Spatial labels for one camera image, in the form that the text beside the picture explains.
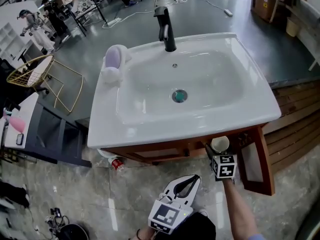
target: blue sleeve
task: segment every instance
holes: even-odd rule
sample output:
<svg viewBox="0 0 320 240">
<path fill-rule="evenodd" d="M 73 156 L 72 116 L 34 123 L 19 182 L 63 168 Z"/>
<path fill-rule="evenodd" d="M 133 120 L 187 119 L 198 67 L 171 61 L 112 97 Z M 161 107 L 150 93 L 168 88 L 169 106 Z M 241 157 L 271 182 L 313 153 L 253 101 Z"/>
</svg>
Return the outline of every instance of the blue sleeve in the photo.
<svg viewBox="0 0 320 240">
<path fill-rule="evenodd" d="M 250 236 L 248 240 L 265 240 L 265 238 L 262 236 L 262 234 L 255 234 Z"/>
</svg>

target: drain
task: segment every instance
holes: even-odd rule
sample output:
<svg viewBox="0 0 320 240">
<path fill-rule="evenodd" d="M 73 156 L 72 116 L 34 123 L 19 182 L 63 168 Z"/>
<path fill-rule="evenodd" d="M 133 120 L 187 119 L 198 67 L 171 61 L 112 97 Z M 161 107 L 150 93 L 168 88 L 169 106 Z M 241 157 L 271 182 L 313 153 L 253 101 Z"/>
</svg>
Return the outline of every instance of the drain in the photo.
<svg viewBox="0 0 320 240">
<path fill-rule="evenodd" d="M 182 103 L 188 98 L 188 94 L 185 90 L 175 90 L 172 93 L 172 99 L 176 103 Z"/>
</svg>

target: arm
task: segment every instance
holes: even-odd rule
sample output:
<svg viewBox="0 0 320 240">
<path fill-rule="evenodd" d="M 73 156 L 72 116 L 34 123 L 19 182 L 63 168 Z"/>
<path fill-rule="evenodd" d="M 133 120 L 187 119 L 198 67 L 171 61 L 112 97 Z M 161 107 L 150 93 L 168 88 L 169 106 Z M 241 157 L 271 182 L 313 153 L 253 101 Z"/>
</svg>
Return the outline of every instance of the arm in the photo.
<svg viewBox="0 0 320 240">
<path fill-rule="evenodd" d="M 35 19 L 31 14 L 26 16 L 26 22 L 28 23 L 28 26 L 24 28 L 26 31 L 31 29 L 36 24 Z"/>
<path fill-rule="evenodd" d="M 155 230 L 151 227 L 145 227 L 141 230 L 139 230 L 139 233 L 138 233 L 138 237 L 141 239 L 141 240 L 150 240 L 152 238 L 152 236 L 154 235 L 155 233 Z M 137 235 L 135 235 L 133 238 L 130 238 L 130 240 L 139 240 L 137 238 Z"/>
<path fill-rule="evenodd" d="M 223 180 L 223 186 L 234 240 L 247 240 L 259 234 L 255 217 L 232 180 Z"/>
</svg>

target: phone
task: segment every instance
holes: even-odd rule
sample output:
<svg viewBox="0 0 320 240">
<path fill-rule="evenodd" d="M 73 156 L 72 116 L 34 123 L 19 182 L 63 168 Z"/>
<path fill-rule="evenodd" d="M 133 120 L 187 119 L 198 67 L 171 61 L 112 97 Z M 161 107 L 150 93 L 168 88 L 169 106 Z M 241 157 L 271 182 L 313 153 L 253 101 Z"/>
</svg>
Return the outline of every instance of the phone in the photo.
<svg viewBox="0 0 320 240">
<path fill-rule="evenodd" d="M 15 144 L 22 145 L 23 141 L 24 141 L 24 134 L 23 133 L 18 134 L 16 137 Z"/>
</svg>

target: bottle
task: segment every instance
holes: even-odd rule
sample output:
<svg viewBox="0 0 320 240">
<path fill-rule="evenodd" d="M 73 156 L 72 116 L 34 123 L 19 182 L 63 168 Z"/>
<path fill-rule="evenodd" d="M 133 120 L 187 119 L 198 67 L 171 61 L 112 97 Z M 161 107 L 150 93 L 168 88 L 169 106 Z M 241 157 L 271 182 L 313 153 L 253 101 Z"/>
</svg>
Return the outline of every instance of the bottle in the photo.
<svg viewBox="0 0 320 240">
<path fill-rule="evenodd" d="M 98 149 L 98 152 L 101 156 L 108 159 L 108 162 L 112 165 L 112 167 L 119 173 L 124 170 L 124 163 L 118 159 L 118 157 L 110 152 Z"/>
</svg>

